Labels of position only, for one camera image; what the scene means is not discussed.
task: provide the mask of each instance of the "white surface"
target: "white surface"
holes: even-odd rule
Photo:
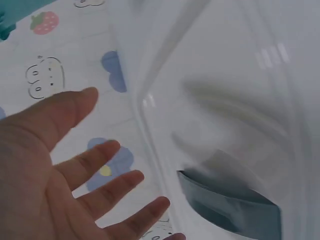
[[[210,144],[215,144],[211,149],[225,148],[226,142],[239,141],[245,154],[234,154],[282,208],[283,239],[318,239],[319,2],[164,0],[139,15],[144,23],[152,22],[151,29],[141,28],[137,17],[128,14],[134,9],[127,0],[110,0],[109,6],[126,16],[112,15],[121,64],[150,155],[161,167],[162,187],[173,199],[175,227],[189,239],[243,239],[201,220],[188,207],[175,171],[190,156],[172,141],[178,131],[204,156],[210,155]],[[135,58],[140,43],[143,52]],[[255,122],[247,111],[240,120],[253,129],[242,126],[237,132],[235,122],[217,116],[212,96],[249,106],[264,117]],[[271,134],[266,131],[270,125],[279,127]],[[243,140],[258,150],[245,149]],[[269,158],[259,160],[268,153]]]
[[[93,0],[87,1],[93,2],[93,5],[78,8],[74,6],[78,2],[58,0],[34,13],[52,11],[58,15],[59,25],[52,32],[34,34],[30,30],[31,17],[27,17],[17,24],[17,29],[8,40],[1,42],[0,107],[8,116],[38,102],[39,99],[29,96],[29,87],[36,98],[46,98],[62,91],[82,90],[89,86],[98,88],[96,108],[56,146],[51,157],[54,164],[70,159],[86,151],[89,140],[93,138],[118,140],[132,152],[134,163],[130,169],[143,171],[145,181],[97,221],[100,227],[104,227],[124,220],[162,193],[153,177],[145,144],[134,120],[129,94],[112,88],[110,73],[101,64],[106,52],[117,50],[106,11],[107,4],[94,6],[99,1]],[[78,197],[86,193],[88,189],[84,184],[73,195]],[[161,220],[165,221],[165,229],[161,228],[161,234],[172,232],[168,216],[163,216]],[[162,222],[154,226],[153,229],[157,230],[154,234],[159,233],[159,226],[162,226]]]

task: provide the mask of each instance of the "cartoon pig face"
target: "cartoon pig face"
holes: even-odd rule
[[[45,58],[39,64],[29,67],[25,77],[31,84],[28,92],[33,99],[49,97],[65,88],[64,68],[55,57]]]
[[[142,237],[143,240],[164,240],[172,235],[171,229],[162,229],[158,227],[151,228]]]

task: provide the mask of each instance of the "cartoon face drawing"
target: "cartoon face drawing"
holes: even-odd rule
[[[147,231],[143,236],[142,240],[164,240],[173,234],[173,229],[167,220],[159,220],[156,224]]]
[[[172,228],[162,229],[158,227],[152,227],[143,236],[143,240],[164,240],[172,235]]]
[[[33,99],[47,98],[65,89],[65,72],[55,57],[47,57],[27,69],[25,78],[31,86],[28,93]]]
[[[88,6],[100,6],[105,3],[105,0],[80,0],[79,2],[75,2],[74,5],[77,8],[85,8]]]
[[[102,144],[106,141],[103,137],[93,138],[88,142],[87,149],[91,149],[95,145]],[[133,163],[134,155],[128,148],[122,146],[113,158],[89,179],[86,183],[87,189],[92,192],[114,178],[130,172],[130,167]]]

